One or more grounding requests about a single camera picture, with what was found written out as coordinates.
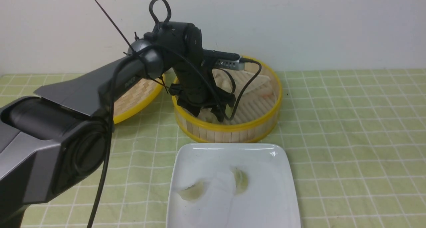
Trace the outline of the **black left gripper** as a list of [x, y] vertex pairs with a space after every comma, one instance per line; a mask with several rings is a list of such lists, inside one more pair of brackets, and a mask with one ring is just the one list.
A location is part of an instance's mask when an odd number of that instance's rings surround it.
[[232, 82], [232, 91], [227, 92], [218, 87], [213, 77], [213, 68], [201, 63], [196, 73], [186, 62], [178, 63], [172, 70], [178, 78], [178, 84], [172, 84], [169, 92], [177, 96], [177, 104], [193, 117], [198, 117], [202, 108], [211, 108], [210, 112], [219, 123], [230, 118], [230, 107], [236, 102], [233, 94], [235, 82]]

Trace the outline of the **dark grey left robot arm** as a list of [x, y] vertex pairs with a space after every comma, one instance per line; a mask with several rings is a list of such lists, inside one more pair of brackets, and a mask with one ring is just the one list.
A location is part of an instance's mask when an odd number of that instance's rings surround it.
[[217, 88], [212, 68], [239, 67], [240, 55], [203, 49], [191, 23], [157, 22], [125, 57], [78, 78], [41, 86], [36, 96], [1, 108], [1, 227], [19, 228], [29, 205], [47, 203], [107, 166], [113, 104], [142, 79], [173, 69], [169, 91], [193, 114], [212, 108], [220, 120], [235, 96]]

